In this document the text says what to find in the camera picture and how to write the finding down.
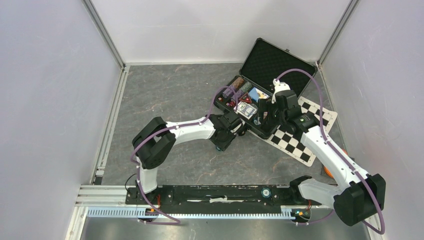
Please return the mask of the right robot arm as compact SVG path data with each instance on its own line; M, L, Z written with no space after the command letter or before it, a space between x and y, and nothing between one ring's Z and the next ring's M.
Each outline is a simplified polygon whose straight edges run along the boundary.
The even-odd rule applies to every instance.
M275 124L309 149L331 172L337 185L301 176L289 185L289 199L295 204L315 201L333 209L347 226L378 215L382 234L386 181L380 174L369 174L354 162L327 134L323 120L312 112L303 112L293 90L282 90L269 99L258 100L262 125Z

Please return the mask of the teal chip on rail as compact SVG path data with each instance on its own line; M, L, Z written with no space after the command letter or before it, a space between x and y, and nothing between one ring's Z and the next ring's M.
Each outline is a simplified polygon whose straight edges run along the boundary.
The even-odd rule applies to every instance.
M262 195L263 198L268 199L268 198L270 198L272 196L272 192L271 192L271 190L269 188L264 187L261 190L261 195Z

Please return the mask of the red triangular card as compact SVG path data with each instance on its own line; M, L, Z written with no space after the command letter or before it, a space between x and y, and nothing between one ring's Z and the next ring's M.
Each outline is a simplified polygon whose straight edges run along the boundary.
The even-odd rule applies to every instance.
M251 104L253 101L249 95L248 92L244 93L240 98L239 98L240 102L244 102L244 103L248 103Z

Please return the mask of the black white checkered board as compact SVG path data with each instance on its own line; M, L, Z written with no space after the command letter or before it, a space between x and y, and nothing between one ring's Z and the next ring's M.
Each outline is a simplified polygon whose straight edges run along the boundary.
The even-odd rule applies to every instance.
M312 113L317 119L320 118L320 105L318 103L315 103L303 96L299 98L298 103L301 106L302 113ZM325 131L329 133L337 119L338 113L325 107L322 110L323 126ZM316 155L313 154L309 148L305 147L298 138L294 138L291 134L282 131L281 127L277 127L270 137L263 141L307 167L312 166L313 162L317 158Z

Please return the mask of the blue card deck in case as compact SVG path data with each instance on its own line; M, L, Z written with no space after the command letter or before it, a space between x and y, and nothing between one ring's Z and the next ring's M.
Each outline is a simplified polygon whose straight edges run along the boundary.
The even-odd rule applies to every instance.
M236 113L246 119L251 119L258 112L257 107L254 104L239 102L236 108Z

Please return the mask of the purple chip stack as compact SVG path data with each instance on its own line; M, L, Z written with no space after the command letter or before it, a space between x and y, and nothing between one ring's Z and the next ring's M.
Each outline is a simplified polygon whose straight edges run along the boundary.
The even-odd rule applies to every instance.
M227 99L230 98L234 93L236 92L235 88L233 86L228 86L223 92L222 97Z

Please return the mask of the brown chip stack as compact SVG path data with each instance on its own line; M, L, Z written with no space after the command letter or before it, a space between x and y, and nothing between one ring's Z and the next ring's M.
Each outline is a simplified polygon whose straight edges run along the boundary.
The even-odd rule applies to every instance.
M240 88L244 84L244 79L242 77L236 78L231 84L235 89Z

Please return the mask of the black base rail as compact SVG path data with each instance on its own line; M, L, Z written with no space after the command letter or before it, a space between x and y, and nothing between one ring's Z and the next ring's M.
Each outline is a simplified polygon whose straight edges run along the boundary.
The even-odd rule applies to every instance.
M271 197L261 195L262 188ZM318 206L316 201L296 200L288 185L160 185L142 197L137 187L127 189L126 205L150 201L166 214L277 214L282 206Z

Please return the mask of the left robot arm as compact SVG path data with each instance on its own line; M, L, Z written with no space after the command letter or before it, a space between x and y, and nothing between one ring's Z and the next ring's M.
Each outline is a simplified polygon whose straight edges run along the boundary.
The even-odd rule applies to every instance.
M157 198L157 172L176 145L210 140L219 151L225 151L245 130L245 122L235 113L208 114L183 122L153 118L132 140L131 161L137 164L138 197L145 204Z

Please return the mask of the blue card deck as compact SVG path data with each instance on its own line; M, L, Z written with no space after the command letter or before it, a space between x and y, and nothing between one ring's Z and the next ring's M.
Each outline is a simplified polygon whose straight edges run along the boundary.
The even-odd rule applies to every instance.
M268 99L269 95L266 94L265 92L263 92L262 90L253 87L249 92L248 92L250 98L252 101L258 102L260 99Z
M236 108L236 113L246 119L251 119L258 112L257 107L254 104L239 102Z

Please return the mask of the black poker set case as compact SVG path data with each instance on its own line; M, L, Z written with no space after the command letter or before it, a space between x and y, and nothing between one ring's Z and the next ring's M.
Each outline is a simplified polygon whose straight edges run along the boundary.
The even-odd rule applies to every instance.
M301 69L309 73L311 76L314 76L318 71L318 68L313 63L309 63L289 53L289 51L275 46L263 38L257 38L242 67L239 69L238 75L236 75L227 84L227 86L232 86L233 81L238 77L241 77L244 79L243 85L246 82L250 82L252 84L252 88L256 87L265 92L269 95L268 99L270 99L274 93L273 80L276 79L281 73L290 69ZM290 89L294 90L296 96L299 98L311 80L304 73L290 72L281 77L279 81L288 84ZM236 95L239 98L245 93L239 91L241 87L235 88L235 92L239 92ZM232 109L232 107L226 106L226 103L230 100L235 101L235 97L232 95L229 98L223 98L223 91L224 90L222 90L219 95L215 97L214 105L221 111L228 112ZM258 103L255 101L252 101L251 104L258 107ZM257 118L256 116L257 113L251 119L246 119L245 117L239 115L239 117L245 121L253 133L262 139L269 138L278 126L273 127L270 131L264 131L261 129L260 125L254 124L254 119Z

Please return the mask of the clear round lid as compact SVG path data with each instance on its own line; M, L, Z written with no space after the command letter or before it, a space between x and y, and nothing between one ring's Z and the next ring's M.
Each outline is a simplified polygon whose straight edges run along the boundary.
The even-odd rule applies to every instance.
M254 105L246 105L244 109L242 110L242 113L245 115L246 118L251 118L257 113L258 109Z

